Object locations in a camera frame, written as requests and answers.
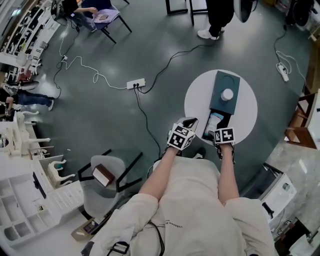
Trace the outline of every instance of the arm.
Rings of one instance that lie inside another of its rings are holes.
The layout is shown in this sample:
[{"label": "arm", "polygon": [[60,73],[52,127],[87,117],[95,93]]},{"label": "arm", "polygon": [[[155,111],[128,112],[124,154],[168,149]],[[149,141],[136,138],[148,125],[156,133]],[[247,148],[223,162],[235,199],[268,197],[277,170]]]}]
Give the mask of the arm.
[{"label": "arm", "polygon": [[14,98],[12,97],[7,97],[5,103],[9,103],[8,110],[10,111],[12,108],[12,105],[14,104]]},{"label": "arm", "polygon": [[79,7],[78,9],[76,9],[74,12],[75,13],[84,13],[84,12],[90,12],[90,13],[96,13],[98,10],[95,7],[88,7],[88,8],[81,8]]},{"label": "arm", "polygon": [[139,193],[151,195],[158,199],[164,195],[166,190],[172,164],[178,149],[169,147],[161,159],[159,165],[155,168],[151,176],[146,180]]},{"label": "arm", "polygon": [[222,152],[222,164],[218,184],[218,198],[222,204],[229,199],[239,197],[239,191],[235,178],[234,164],[232,160],[232,147],[230,144],[220,144]]}]

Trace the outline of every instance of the floor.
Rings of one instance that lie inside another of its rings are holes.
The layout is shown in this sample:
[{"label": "floor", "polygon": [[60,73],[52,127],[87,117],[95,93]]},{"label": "floor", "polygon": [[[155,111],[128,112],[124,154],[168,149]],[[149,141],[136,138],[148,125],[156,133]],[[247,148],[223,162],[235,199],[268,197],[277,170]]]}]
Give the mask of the floor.
[{"label": "floor", "polygon": [[[188,14],[167,16],[164,0],[130,1],[129,5],[122,0],[113,0],[112,3],[121,11],[133,32],[129,33],[121,21],[116,20],[108,29],[117,41],[113,44],[101,32],[91,34],[81,28],[67,54],[68,63],[74,57],[82,56],[82,63],[98,69],[111,86],[125,87],[128,81],[145,78],[148,89],[173,54],[199,44],[213,43],[197,37],[197,30],[207,24],[207,15],[196,15],[192,27]],[[183,5],[182,0],[181,3],[172,1],[171,9]],[[199,5],[203,3],[195,2],[193,7],[200,8]],[[303,79],[295,66],[288,83],[283,82],[276,70],[273,44],[284,33],[283,20],[282,13],[260,1],[248,22],[241,23],[233,17],[214,46],[198,48],[172,60],[154,89],[140,95],[149,128],[162,151],[166,147],[168,130],[184,116],[184,99],[192,81],[209,70],[235,72],[252,87],[258,104],[255,127],[236,146],[235,153],[239,190],[247,184],[283,136],[303,88]],[[41,56],[43,67],[38,76],[41,82],[39,91],[54,97],[59,94],[53,77],[60,61],[59,48],[64,30],[65,27],[60,26]],[[75,30],[67,31],[62,53],[75,35]],[[295,26],[288,29],[286,37],[276,47],[295,57],[302,73],[307,73],[310,42],[305,32]],[[146,131],[145,118],[138,109],[134,92],[109,88],[103,78],[93,83],[94,74],[93,70],[81,67],[77,59],[68,70],[63,69],[57,75],[56,81],[62,92],[52,112],[47,112],[44,107],[33,108],[42,113],[33,117],[38,121],[41,136],[51,138],[50,145],[55,146],[53,155],[64,154],[68,161],[66,175],[75,173],[89,162],[91,156],[108,149],[142,151],[140,172],[145,175],[158,158],[158,149]],[[219,166],[214,147],[204,144],[195,139],[186,156],[191,156],[198,147],[205,147],[206,158]]]},{"label": "floor", "polygon": [[287,219],[297,217],[314,234],[320,226],[320,152],[281,141],[266,162],[286,173],[297,190],[274,223],[281,228]]}]

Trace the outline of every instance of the shoe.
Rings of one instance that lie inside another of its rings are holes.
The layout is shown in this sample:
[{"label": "shoe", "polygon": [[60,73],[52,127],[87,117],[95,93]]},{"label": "shoe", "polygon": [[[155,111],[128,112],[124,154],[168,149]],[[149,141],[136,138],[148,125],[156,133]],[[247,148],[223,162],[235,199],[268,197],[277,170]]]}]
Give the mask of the shoe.
[{"label": "shoe", "polygon": [[203,39],[212,39],[212,40],[218,40],[219,36],[214,37],[210,34],[209,30],[205,29],[205,30],[199,30],[198,31],[198,36],[203,38]]},{"label": "shoe", "polygon": [[206,149],[204,147],[200,147],[196,152],[193,159],[204,159],[206,157]]},{"label": "shoe", "polygon": [[55,103],[55,101],[52,99],[52,100],[51,100],[51,105],[48,107],[48,110],[49,110],[49,111],[51,111],[52,108],[54,107],[54,103]]}]

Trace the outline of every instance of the black pants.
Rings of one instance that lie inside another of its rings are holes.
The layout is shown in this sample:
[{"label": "black pants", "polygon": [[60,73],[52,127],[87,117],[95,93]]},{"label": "black pants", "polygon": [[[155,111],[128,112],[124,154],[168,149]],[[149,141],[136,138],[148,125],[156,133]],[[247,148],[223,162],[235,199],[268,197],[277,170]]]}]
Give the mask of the black pants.
[{"label": "black pants", "polygon": [[205,0],[208,18],[211,25],[211,36],[218,37],[222,27],[225,27],[234,16],[233,0]]}]

